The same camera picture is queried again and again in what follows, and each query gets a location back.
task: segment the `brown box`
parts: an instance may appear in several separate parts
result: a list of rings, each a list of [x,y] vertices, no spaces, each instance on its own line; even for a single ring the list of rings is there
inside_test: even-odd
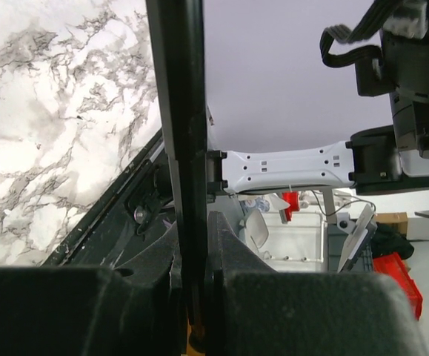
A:
[[[400,234],[407,234],[407,213],[376,214],[376,221],[395,228]]]

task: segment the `orange object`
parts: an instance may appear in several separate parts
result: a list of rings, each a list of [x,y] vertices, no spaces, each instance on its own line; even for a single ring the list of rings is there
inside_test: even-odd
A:
[[[287,220],[291,221],[291,216],[294,211],[300,211],[300,198],[298,191],[287,191],[283,193],[282,199],[289,203],[290,206],[285,209]]]
[[[374,271],[387,274],[397,281],[410,301],[413,312],[415,313],[415,318],[420,320],[423,297],[416,287],[415,282],[408,275],[407,268],[400,259],[399,254],[394,252],[388,256],[374,258],[373,265]]]

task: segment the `black bag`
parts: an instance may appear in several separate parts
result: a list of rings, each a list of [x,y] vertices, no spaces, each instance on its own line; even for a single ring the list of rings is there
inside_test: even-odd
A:
[[[377,231],[370,241],[372,258],[387,256],[397,252],[402,260],[410,258],[415,248],[404,234],[389,225],[377,223]]]

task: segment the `black cable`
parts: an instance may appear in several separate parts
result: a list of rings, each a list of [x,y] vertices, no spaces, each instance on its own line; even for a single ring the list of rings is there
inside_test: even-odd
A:
[[[341,45],[351,45],[370,39],[403,2],[404,0],[375,0],[354,30],[345,24],[325,28],[319,40],[323,63],[328,67],[338,68],[347,67],[362,59],[381,59],[381,48],[371,44],[339,55],[330,54],[329,51],[335,40]]]
[[[323,207],[321,207],[321,203],[319,202],[319,198],[318,198],[318,195],[316,194],[316,192],[315,191],[311,191],[311,193],[313,193],[313,195],[316,198],[316,201],[318,202],[318,206],[319,206],[319,210],[321,211],[321,214],[325,215],[326,217],[332,217],[334,214],[340,212],[342,209],[346,208],[349,205],[355,204],[357,202],[365,202],[365,203],[369,204],[372,207],[372,210],[374,210],[374,212],[376,211],[376,205],[373,202],[371,202],[369,200],[360,199],[358,197],[352,197],[352,198],[354,198],[356,200],[354,200],[353,202],[347,202],[347,203],[345,203],[343,206],[341,206],[340,208],[338,208],[337,210],[335,210],[333,213],[326,214],[325,211],[323,210]]]

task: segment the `marble surface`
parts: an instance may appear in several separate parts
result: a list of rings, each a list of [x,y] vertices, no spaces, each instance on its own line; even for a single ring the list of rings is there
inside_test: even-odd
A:
[[[0,265],[38,265],[160,128],[144,0],[0,0]]]

